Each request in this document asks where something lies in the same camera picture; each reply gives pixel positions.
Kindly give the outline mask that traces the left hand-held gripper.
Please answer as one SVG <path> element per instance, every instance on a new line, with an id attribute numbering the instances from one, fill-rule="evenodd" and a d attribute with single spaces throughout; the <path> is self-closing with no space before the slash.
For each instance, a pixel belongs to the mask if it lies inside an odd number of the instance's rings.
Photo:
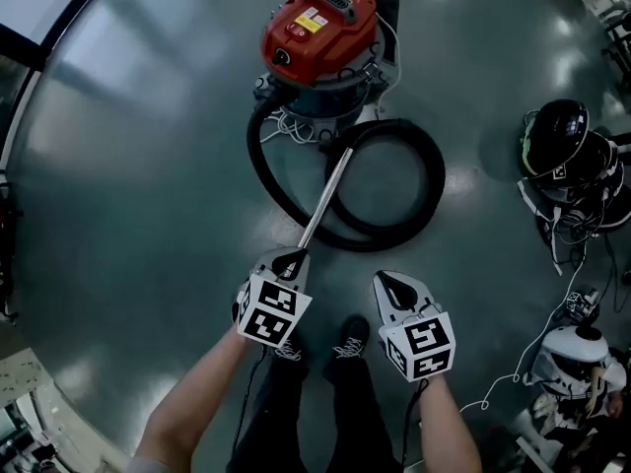
<path id="1" fill-rule="evenodd" d="M 253 272 L 266 278 L 280 277 L 294 262 L 295 247 L 279 247 L 264 252 Z M 295 290 L 258 275 L 251 275 L 238 292 L 236 323 L 238 333 L 260 344 L 282 347 L 312 302 L 306 289 L 311 257 L 301 248 L 296 261 Z"/>

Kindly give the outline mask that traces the black helmet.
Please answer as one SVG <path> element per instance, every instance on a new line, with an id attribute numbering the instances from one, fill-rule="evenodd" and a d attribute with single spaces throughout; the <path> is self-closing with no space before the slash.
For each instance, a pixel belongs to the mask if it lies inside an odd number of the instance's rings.
<path id="1" fill-rule="evenodd" d="M 589 112 L 580 102 L 550 101 L 533 112 L 522 138 L 522 163 L 529 177 L 552 173 L 571 161 L 586 140 Z"/>

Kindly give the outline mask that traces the person's black shoe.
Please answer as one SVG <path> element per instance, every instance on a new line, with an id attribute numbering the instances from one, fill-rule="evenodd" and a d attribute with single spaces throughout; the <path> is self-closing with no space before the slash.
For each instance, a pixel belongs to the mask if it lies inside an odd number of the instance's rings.
<path id="1" fill-rule="evenodd" d="M 299 332 L 292 332 L 282 346 L 274 349 L 276 358 L 289 361 L 300 362 L 304 350 L 304 343 Z"/>
<path id="2" fill-rule="evenodd" d="M 333 347 L 335 359 L 362 358 L 370 339 L 368 320 L 359 314 L 351 315 L 340 329 L 339 342 Z"/>

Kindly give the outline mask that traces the person's leg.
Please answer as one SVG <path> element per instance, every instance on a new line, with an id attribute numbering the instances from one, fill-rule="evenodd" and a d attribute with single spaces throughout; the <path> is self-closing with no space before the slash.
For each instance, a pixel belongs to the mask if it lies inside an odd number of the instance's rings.
<path id="1" fill-rule="evenodd" d="M 272 359 L 257 393 L 252 419 L 226 473 L 307 473 L 297 422 L 308 372 L 302 361 Z"/>
<path id="2" fill-rule="evenodd" d="M 334 358 L 323 374 L 334 389 L 337 430 L 326 473 L 400 473 L 366 361 Z"/>

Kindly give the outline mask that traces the person's right forearm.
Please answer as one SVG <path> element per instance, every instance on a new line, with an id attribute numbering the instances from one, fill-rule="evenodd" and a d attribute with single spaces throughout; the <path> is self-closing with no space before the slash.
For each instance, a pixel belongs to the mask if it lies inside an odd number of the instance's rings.
<path id="1" fill-rule="evenodd" d="M 478 448 L 441 374 L 428 379 L 419 414 L 427 473 L 482 473 Z"/>

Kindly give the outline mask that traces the person's left black shoe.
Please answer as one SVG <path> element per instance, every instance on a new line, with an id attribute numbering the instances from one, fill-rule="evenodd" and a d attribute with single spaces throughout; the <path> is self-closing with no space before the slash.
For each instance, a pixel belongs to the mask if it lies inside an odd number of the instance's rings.
<path id="1" fill-rule="evenodd" d="M 282 346 L 274 349 L 276 358 L 289 361 L 300 362 L 304 350 L 304 343 L 299 332 L 292 332 Z"/>

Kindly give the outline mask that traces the person's right leg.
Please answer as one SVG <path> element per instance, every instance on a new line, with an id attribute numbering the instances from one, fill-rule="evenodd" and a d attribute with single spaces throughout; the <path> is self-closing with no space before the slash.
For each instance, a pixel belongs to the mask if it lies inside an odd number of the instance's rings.
<path id="1" fill-rule="evenodd" d="M 337 430 L 326 473 L 400 473 L 366 361 L 334 358 L 323 374 L 334 389 Z"/>

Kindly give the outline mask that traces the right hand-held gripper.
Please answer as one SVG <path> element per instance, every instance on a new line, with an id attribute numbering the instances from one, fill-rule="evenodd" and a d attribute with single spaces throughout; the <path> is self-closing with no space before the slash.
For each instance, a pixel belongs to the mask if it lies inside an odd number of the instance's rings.
<path id="1" fill-rule="evenodd" d="M 379 343 L 397 371 L 407 381 L 449 371 L 456 338 L 449 314 L 433 303 L 428 288 L 407 274 L 389 270 L 375 274 L 373 288 L 383 322 Z"/>

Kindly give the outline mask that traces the person's right black shoe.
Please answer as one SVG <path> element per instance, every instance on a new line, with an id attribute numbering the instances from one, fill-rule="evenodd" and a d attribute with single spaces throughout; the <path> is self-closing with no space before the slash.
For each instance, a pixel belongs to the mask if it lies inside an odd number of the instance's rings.
<path id="1" fill-rule="evenodd" d="M 359 314 L 351 315 L 340 329 L 339 342 L 333 347 L 335 359 L 362 358 L 370 339 L 368 320 Z"/>

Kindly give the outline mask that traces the black backpack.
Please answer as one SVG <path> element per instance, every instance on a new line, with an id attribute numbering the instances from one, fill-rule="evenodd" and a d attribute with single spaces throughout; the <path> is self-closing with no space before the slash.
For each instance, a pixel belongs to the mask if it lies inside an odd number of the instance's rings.
<path id="1" fill-rule="evenodd" d="M 586 134 L 566 164 L 530 182 L 539 194 L 537 228 L 546 238 L 567 236 L 571 243 L 615 231 L 631 221 L 631 132 L 607 136 L 599 127 Z"/>

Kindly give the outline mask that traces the silver vacuum wand tube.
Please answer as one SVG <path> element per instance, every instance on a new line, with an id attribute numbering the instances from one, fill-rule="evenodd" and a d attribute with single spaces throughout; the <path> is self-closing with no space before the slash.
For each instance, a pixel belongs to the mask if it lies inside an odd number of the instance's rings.
<path id="1" fill-rule="evenodd" d="M 312 214 L 309 223 L 307 224 L 307 226 L 305 227 L 302 237 L 300 238 L 297 248 L 299 249 L 305 249 L 312 237 L 315 234 L 316 228 L 319 225 L 322 217 L 324 216 L 326 209 L 328 208 L 329 202 L 331 201 L 337 186 L 341 180 L 342 174 L 344 173 L 344 170 L 346 169 L 347 165 L 349 164 L 352 154 L 353 154 L 354 150 L 352 148 L 347 148 L 342 156 L 340 157 L 339 161 L 337 162 L 330 178 L 328 179 L 323 192 L 321 193 L 318 202 L 316 204 L 315 207 L 315 211 Z"/>

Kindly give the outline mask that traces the white grey backpack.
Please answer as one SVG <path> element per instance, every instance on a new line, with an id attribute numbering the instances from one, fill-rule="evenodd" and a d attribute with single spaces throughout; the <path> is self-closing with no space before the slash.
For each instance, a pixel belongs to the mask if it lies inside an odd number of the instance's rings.
<path id="1" fill-rule="evenodd" d="M 526 386 L 539 385 L 559 403 L 580 403 L 582 413 L 590 416 L 608 393 L 622 391 L 628 378 L 626 368 L 609 353 L 576 358 L 543 349 L 522 381 Z"/>

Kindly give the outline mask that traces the person's left leg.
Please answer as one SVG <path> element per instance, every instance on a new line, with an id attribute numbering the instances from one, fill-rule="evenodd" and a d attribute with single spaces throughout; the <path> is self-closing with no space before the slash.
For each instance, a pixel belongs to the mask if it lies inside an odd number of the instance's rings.
<path id="1" fill-rule="evenodd" d="M 226 473 L 307 473 L 297 422 L 308 372 L 302 361 L 272 359 L 257 393 L 252 419 Z"/>

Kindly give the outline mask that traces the red-topped canister vacuum cleaner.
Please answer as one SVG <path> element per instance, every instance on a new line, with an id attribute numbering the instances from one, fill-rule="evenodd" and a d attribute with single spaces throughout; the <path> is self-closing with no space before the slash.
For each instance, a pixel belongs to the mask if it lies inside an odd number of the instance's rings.
<path id="1" fill-rule="evenodd" d="M 273 84 L 295 90 L 272 111 L 281 130 L 301 139 L 309 127 L 309 140 L 329 141 L 386 90 L 377 16 L 375 0 L 288 0 L 273 12 L 260 46 L 267 71 L 254 95 Z"/>

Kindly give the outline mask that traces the person's left forearm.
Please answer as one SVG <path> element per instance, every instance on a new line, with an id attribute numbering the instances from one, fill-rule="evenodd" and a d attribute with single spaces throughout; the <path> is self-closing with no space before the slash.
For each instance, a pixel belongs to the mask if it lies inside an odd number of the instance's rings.
<path id="1" fill-rule="evenodd" d="M 190 473 L 192 456 L 221 406 L 248 347 L 236 325 L 185 374 L 151 413 L 136 462 Z"/>

